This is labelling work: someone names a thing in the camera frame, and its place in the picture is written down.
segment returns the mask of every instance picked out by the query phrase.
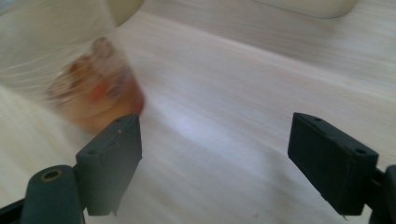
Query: white object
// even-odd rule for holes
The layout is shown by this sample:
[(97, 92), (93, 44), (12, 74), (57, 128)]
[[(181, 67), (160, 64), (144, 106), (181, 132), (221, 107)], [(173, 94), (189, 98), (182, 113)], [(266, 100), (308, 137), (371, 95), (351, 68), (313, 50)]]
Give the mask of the white object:
[(273, 7), (318, 18), (334, 18), (347, 14), (357, 0), (255, 0)]

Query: screw hole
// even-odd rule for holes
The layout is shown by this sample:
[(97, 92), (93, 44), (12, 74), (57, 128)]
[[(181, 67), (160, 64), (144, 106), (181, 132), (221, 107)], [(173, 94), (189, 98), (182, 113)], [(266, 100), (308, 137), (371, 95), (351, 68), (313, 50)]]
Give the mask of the screw hole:
[(61, 174), (62, 174), (61, 170), (51, 170), (51, 171), (44, 173), (41, 176), (41, 180), (44, 182), (50, 182), (50, 181), (58, 178), (59, 176), (61, 176)]
[(98, 154), (98, 152), (95, 151), (95, 150), (91, 150), (91, 151), (88, 152), (88, 155), (90, 155), (90, 156), (94, 156), (96, 154)]
[(365, 155), (365, 154), (367, 153), (365, 150), (360, 149), (360, 148), (355, 149), (355, 151), (356, 151), (357, 153), (361, 154), (361, 155)]

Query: clear plastic cup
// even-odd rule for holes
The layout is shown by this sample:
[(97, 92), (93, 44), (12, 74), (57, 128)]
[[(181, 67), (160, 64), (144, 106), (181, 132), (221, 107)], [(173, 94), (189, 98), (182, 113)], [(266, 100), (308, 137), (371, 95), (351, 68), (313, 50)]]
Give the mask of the clear plastic cup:
[(0, 0), (0, 83), (98, 133), (144, 104), (101, 0)]

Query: light wood surface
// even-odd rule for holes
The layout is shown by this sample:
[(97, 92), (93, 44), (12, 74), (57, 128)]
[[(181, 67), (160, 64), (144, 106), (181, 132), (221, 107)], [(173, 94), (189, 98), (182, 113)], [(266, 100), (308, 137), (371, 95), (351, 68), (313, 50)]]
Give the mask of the light wood surface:
[[(320, 20), (255, 1), (146, 0), (119, 27), (147, 105), (143, 160), (117, 217), (87, 223), (367, 223), (287, 156), (291, 117), (321, 117), (396, 163), (396, 2)], [(0, 89), (0, 205), (74, 165), (92, 138)]]

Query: wooden table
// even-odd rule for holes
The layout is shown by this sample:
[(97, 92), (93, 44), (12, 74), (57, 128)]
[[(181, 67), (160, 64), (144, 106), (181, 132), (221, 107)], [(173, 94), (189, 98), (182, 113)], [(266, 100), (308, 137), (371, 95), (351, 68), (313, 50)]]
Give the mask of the wooden table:
[[(293, 112), (396, 163), (396, 2), (321, 20), (245, 0), (147, 0), (119, 28), (146, 97), (143, 160), (117, 217), (87, 223), (367, 223), (339, 216), (289, 160)], [(0, 89), (0, 205), (74, 165), (91, 139)]]

